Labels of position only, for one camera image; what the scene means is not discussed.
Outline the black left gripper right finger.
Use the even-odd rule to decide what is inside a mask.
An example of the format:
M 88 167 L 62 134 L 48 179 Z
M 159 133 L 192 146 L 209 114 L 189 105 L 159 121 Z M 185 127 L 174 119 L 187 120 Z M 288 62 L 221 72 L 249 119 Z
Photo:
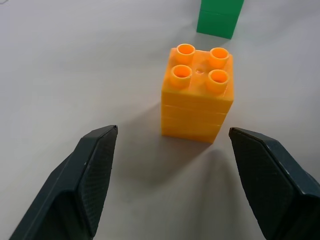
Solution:
M 245 196 L 267 240 L 320 238 L 320 184 L 283 145 L 232 127 L 229 138 Z

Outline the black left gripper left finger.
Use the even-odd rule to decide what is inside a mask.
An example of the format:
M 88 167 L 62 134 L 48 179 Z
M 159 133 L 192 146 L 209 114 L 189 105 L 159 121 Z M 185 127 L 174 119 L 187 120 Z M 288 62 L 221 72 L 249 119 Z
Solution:
M 84 135 L 48 176 L 10 239 L 92 240 L 108 192 L 117 135 L 117 125 Z

